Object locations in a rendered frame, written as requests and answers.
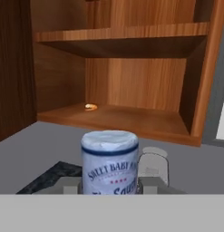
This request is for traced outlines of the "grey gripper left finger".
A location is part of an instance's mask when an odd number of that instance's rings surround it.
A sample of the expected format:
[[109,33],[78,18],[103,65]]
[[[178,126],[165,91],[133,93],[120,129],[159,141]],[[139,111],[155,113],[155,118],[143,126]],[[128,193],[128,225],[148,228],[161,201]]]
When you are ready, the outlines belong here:
[[62,177],[51,187],[35,192],[35,195],[77,195],[82,192],[81,177]]

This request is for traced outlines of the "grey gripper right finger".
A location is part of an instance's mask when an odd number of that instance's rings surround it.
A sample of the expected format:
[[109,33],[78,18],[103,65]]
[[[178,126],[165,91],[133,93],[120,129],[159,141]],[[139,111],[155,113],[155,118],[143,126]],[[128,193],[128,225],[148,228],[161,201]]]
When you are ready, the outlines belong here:
[[184,191],[166,185],[165,182],[158,177],[139,177],[137,183],[137,193],[143,195],[177,195],[184,194]]

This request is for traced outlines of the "white blue-label condiment bottle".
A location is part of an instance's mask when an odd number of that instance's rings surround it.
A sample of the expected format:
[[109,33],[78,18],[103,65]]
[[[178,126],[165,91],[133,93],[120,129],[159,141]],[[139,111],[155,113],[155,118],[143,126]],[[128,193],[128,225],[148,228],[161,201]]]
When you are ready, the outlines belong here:
[[124,130],[85,133],[81,140],[83,194],[132,195],[137,191],[138,137]]

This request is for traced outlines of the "dark wooden cabinet door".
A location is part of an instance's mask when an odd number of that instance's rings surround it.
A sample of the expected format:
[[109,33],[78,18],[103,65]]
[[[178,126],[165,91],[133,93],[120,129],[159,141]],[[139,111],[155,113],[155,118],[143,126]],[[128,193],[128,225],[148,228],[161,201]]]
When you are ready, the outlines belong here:
[[35,122],[30,0],[0,0],[0,142]]

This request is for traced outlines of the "wooden cabinet shelf board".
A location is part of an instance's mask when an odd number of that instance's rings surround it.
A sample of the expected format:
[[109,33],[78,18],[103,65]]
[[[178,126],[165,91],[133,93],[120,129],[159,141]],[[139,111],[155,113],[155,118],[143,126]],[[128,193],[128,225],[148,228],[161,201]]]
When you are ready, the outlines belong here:
[[85,58],[185,58],[208,33],[205,22],[37,32],[34,40]]

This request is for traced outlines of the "grey translucent jar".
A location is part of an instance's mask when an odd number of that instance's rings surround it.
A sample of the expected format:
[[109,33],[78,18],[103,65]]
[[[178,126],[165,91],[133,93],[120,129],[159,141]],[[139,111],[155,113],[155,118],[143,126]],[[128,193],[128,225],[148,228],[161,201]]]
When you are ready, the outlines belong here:
[[168,153],[157,147],[145,147],[139,157],[139,177],[160,178],[166,185],[170,183]]

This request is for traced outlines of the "small orange food item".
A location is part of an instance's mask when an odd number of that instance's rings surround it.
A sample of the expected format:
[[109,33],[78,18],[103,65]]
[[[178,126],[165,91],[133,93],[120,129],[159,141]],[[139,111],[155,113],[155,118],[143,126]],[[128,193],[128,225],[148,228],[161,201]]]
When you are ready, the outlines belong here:
[[98,109],[98,106],[96,104],[87,103],[85,104],[84,108],[86,111],[95,111]]

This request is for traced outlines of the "wooden wall cabinet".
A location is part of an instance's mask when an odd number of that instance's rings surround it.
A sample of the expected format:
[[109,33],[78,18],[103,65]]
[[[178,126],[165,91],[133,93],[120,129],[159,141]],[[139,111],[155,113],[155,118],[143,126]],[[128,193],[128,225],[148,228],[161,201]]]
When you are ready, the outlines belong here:
[[[85,58],[34,40],[37,118],[199,146],[224,25],[224,0],[31,0],[37,32],[209,23],[185,58]],[[86,111],[85,104],[98,109]]]

